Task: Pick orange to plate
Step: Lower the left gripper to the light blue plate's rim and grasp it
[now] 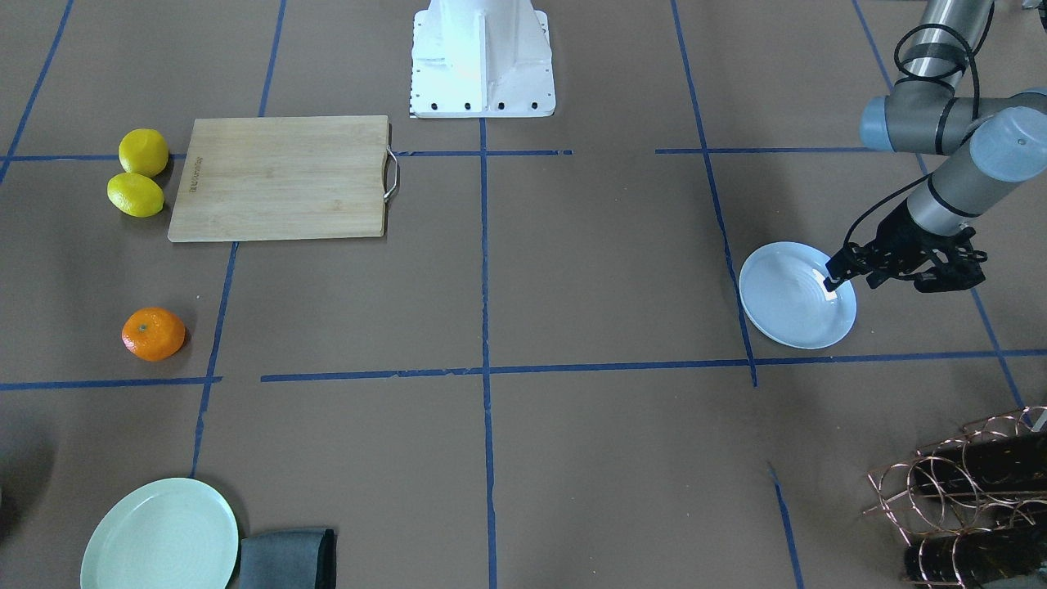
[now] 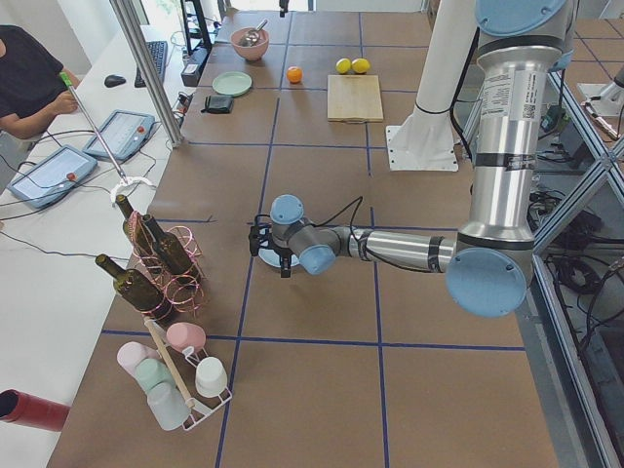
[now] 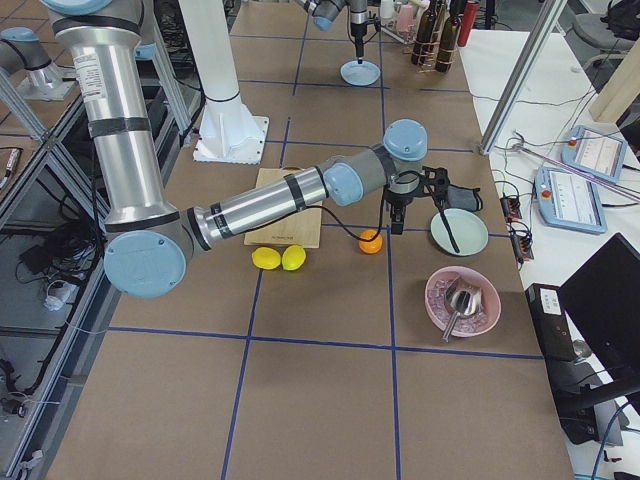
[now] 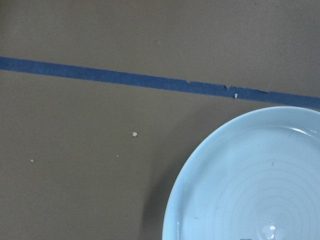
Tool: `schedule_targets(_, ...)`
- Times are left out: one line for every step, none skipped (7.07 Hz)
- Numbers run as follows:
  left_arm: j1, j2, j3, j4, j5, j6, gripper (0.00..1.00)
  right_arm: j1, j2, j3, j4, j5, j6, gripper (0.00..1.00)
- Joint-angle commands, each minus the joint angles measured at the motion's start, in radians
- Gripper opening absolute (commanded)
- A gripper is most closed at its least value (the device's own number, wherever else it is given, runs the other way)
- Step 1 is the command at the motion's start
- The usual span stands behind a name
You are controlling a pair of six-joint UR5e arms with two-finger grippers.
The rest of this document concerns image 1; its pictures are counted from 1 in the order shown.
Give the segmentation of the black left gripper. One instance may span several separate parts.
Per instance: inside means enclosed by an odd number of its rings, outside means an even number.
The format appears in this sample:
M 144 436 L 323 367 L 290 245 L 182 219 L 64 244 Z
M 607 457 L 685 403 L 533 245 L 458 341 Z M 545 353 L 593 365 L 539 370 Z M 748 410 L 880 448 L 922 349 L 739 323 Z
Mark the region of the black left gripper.
M 866 276 L 871 290 L 887 281 L 909 282 L 925 294 L 971 290 L 985 281 L 982 265 L 987 260 L 971 243 L 975 234 L 968 225 L 950 236 L 926 231 L 908 206 L 898 205 L 879 223 L 867 247 L 845 245 L 826 262 L 823 287 L 834 292 Z

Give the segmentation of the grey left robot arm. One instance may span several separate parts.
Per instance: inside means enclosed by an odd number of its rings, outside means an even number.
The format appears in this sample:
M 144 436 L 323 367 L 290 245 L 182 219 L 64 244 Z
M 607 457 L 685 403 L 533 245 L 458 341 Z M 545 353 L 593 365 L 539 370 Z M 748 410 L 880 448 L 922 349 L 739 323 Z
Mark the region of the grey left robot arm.
M 895 46 L 900 78 L 867 104 L 861 141 L 943 161 L 901 189 L 904 201 L 871 242 L 844 239 L 826 265 L 827 291 L 857 277 L 870 288 L 897 280 L 919 292 L 983 284 L 987 256 L 972 245 L 973 220 L 1046 167 L 1045 90 L 982 95 L 976 56 L 992 12 L 992 1 L 930 1 Z

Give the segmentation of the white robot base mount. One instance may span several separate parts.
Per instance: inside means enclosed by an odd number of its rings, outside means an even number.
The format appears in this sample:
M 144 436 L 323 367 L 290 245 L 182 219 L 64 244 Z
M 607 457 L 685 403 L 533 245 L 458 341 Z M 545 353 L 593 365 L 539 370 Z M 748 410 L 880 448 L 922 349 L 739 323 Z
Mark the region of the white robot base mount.
M 409 115 L 550 117 L 550 23 L 531 1 L 431 1 L 413 20 Z

